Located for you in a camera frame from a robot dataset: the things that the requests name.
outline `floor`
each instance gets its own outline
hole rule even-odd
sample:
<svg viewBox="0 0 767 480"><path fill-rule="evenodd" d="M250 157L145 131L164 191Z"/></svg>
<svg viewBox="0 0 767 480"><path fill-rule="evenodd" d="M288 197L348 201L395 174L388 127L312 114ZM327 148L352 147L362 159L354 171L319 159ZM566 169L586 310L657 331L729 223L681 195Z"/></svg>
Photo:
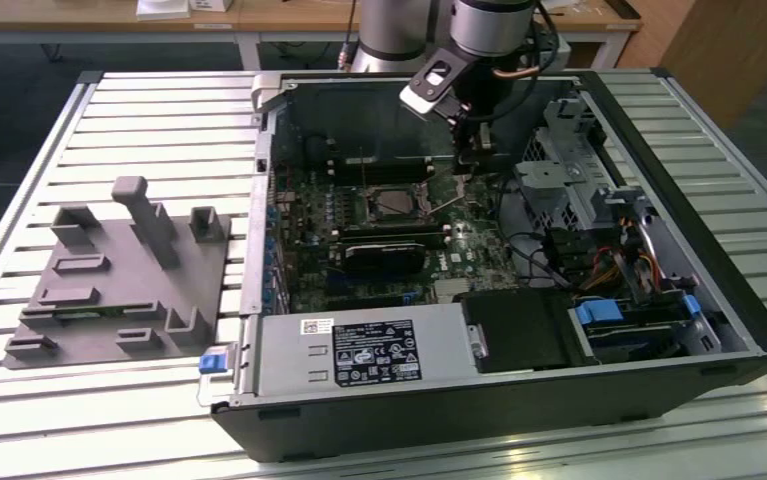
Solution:
<svg viewBox="0 0 767 480"><path fill-rule="evenodd" d="M267 69L335 65L339 45L263 46ZM196 71L240 68L235 46L67 45L63 60L48 63L39 46L0 46L0 216L84 70ZM767 88L737 127L727 132L767 177Z"/></svg>

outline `slotted aluminum table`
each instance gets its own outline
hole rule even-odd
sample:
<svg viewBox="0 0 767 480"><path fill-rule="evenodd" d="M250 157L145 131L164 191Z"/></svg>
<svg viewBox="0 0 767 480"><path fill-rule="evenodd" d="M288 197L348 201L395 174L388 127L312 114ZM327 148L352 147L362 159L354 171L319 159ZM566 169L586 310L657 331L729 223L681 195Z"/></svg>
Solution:
<svg viewBox="0 0 767 480"><path fill-rule="evenodd" d="M0 478L767 477L767 376L657 420L258 464L199 404L196 358L3 368L4 344L56 241L48 225L57 205L87 202L97 217L123 217L108 201L117 175L147 177L149 197L169 214L210 204L232 215L218 342L238 338L252 75L107 73L87 75L75 88L0 224ZM767 182L673 80L647 71L600 75L767 305Z"/></svg>

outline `gray 3d-printed holder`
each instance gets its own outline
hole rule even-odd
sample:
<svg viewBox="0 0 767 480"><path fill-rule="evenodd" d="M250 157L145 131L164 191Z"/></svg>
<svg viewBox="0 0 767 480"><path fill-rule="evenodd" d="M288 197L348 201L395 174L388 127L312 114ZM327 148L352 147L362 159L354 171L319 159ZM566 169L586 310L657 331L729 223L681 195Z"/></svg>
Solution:
<svg viewBox="0 0 767 480"><path fill-rule="evenodd" d="M59 242L15 336L9 369L200 355L216 332L230 218L212 207L169 217L143 177L112 198L129 220L60 208Z"/></svg>

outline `power supply label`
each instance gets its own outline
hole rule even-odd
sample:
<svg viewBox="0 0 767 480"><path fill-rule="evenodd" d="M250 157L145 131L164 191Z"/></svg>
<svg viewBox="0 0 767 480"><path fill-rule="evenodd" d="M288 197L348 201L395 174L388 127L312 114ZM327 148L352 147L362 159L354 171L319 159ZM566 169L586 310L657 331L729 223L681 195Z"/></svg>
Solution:
<svg viewBox="0 0 767 480"><path fill-rule="evenodd" d="M412 320L334 325L332 346L339 387L422 380Z"/></svg>

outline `table leg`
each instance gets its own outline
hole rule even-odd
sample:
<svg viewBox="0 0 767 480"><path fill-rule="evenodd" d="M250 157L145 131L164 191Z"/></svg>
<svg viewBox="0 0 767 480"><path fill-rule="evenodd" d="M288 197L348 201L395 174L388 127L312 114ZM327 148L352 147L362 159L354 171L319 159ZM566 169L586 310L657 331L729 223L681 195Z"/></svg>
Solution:
<svg viewBox="0 0 767 480"><path fill-rule="evenodd" d="M259 59L260 34L258 32L240 32L235 38L243 69L250 71L262 70L262 60Z"/></svg>
<svg viewBox="0 0 767 480"><path fill-rule="evenodd" d="M614 68L620 54L623 53L623 47L626 47L626 41L628 40L628 32L611 32L608 33L608 38L599 46L596 56L594 57L594 63L591 68Z"/></svg>

